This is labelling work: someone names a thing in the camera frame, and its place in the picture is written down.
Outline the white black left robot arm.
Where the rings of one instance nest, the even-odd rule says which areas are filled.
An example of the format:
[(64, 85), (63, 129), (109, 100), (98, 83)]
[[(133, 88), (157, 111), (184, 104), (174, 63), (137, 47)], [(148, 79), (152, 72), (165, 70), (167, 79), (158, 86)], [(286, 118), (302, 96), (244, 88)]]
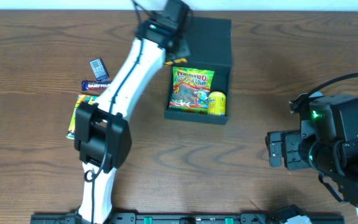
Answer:
[(168, 54), (180, 51), (190, 11), (183, 1), (167, 1), (162, 12), (139, 21), (129, 55), (93, 104), (80, 103), (75, 113), (74, 147), (84, 170), (84, 192), (75, 223), (106, 223), (112, 212), (116, 171), (132, 145), (129, 120), (152, 77)]

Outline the yellow Mentos bottle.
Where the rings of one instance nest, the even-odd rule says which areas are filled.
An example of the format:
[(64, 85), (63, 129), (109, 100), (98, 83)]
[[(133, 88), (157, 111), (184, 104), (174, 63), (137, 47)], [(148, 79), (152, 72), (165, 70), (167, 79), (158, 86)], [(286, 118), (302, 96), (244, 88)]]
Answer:
[(226, 95), (223, 92), (214, 91), (209, 94), (207, 113), (214, 116), (226, 115)]

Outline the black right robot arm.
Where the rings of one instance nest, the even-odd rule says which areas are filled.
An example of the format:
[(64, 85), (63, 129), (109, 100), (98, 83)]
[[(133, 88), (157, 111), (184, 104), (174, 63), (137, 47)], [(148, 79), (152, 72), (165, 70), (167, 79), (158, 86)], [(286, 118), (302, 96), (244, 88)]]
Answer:
[(358, 209), (358, 97), (324, 96), (317, 92), (297, 99), (293, 109), (299, 129), (271, 131), (265, 138), (271, 167), (312, 168), (320, 182), (329, 177), (338, 186), (324, 186), (340, 203)]

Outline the Haribo worms candy bag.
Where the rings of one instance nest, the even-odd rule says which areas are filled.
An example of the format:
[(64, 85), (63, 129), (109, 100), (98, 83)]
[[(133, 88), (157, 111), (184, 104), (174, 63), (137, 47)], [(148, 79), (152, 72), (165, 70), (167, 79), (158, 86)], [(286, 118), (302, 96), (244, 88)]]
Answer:
[(173, 90), (168, 108), (187, 113), (206, 114), (213, 77), (212, 70), (172, 67)]

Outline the yellow candy wrapper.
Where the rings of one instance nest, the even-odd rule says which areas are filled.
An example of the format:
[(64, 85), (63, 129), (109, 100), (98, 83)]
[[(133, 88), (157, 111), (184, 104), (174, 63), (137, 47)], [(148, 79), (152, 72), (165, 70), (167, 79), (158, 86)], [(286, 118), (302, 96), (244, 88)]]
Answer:
[(187, 63), (187, 59), (186, 58), (178, 58), (175, 60), (171, 60), (171, 61), (167, 61), (165, 62), (165, 65), (167, 66), (174, 66), (175, 64), (179, 64), (179, 63)]

